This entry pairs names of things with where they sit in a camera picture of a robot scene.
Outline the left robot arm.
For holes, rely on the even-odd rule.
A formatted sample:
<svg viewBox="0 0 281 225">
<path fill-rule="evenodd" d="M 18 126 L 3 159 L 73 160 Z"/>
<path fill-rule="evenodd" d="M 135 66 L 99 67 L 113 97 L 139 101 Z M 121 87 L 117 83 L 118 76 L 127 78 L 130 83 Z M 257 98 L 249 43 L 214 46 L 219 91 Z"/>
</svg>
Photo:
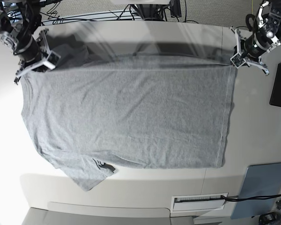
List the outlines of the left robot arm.
<svg viewBox="0 0 281 225">
<path fill-rule="evenodd" d="M 230 62 L 236 68 L 255 66 L 268 75 L 269 70 L 262 62 L 262 55 L 281 45 L 281 0 L 264 0 L 256 14 L 245 38 L 238 28 L 231 27 L 235 35 L 236 46 Z"/>
</svg>

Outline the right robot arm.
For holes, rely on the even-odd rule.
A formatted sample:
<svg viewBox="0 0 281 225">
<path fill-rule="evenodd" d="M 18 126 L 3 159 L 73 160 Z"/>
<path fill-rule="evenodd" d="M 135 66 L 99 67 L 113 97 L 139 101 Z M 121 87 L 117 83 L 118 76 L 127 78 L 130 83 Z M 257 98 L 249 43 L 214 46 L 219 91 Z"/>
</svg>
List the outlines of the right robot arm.
<svg viewBox="0 0 281 225">
<path fill-rule="evenodd" d="M 58 1 L 0 0 L 0 41 L 20 59 L 15 84 L 30 71 L 54 70 L 60 60 L 60 55 L 49 47 L 48 29 L 41 30 L 37 38 L 33 37 L 42 25 L 40 8 L 55 3 Z"/>
</svg>

